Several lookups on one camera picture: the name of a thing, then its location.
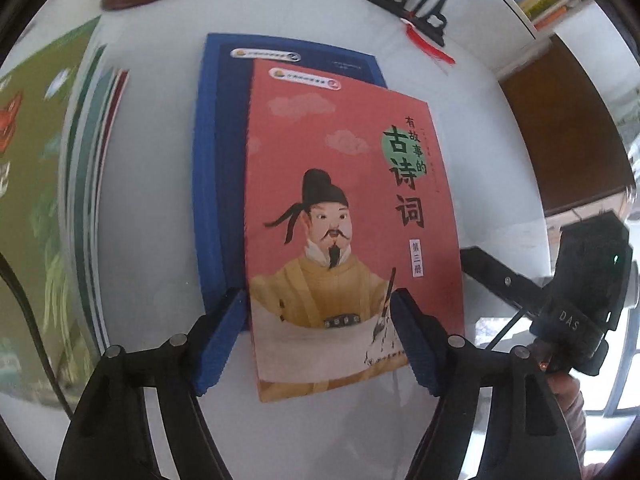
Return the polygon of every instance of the beard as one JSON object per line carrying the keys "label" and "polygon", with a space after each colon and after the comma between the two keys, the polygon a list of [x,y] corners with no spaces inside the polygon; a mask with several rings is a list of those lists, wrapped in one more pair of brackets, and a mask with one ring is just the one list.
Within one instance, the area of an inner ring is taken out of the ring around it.
{"label": "beard", "polygon": [[340,247],[334,244],[329,247],[329,269],[333,269],[340,263]]}

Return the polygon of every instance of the wooden cabinet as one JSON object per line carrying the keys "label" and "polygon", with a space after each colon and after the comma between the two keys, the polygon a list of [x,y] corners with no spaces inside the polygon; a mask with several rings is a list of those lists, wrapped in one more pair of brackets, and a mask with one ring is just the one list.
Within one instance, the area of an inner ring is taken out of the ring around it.
{"label": "wooden cabinet", "polygon": [[545,54],[500,85],[529,151],[546,216],[634,186],[616,125],[560,38],[551,37]]}

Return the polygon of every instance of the mustache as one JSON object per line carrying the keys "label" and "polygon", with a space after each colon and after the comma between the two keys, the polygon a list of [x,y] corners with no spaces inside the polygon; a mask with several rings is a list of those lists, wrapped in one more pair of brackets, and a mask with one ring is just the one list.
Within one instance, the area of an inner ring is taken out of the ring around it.
{"label": "mustache", "polygon": [[327,238],[328,236],[341,236],[342,238],[344,238],[345,240],[351,240],[351,238],[349,238],[348,236],[345,236],[344,233],[342,231],[340,231],[340,229],[329,229],[326,234],[320,238],[320,240],[324,240],[325,238]]}

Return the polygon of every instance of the window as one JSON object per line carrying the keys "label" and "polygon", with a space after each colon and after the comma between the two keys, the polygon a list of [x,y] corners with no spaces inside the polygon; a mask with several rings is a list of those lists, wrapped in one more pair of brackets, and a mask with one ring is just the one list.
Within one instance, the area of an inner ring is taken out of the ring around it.
{"label": "window", "polygon": [[609,354],[598,377],[580,379],[587,415],[629,416],[640,406],[640,308],[625,309],[618,330],[607,334]]}

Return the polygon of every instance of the yellow robe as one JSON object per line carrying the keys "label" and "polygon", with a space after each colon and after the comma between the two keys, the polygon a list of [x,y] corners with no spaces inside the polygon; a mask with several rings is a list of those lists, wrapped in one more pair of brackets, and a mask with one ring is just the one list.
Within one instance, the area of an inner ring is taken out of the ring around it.
{"label": "yellow robe", "polygon": [[[324,328],[324,320],[340,314],[357,314],[364,322],[384,307],[388,281],[371,272],[353,254],[333,269],[300,256],[273,276],[255,276],[249,293],[272,314],[298,326]],[[375,363],[363,372],[321,383],[271,383],[260,381],[262,402],[323,392],[363,381],[406,364],[404,352]]]}
{"label": "yellow robe", "polygon": [[387,287],[388,282],[352,254],[333,269],[300,256],[273,276],[255,276],[249,292],[290,323],[324,328],[325,319],[340,314],[357,314],[361,322],[376,316],[384,306]]}

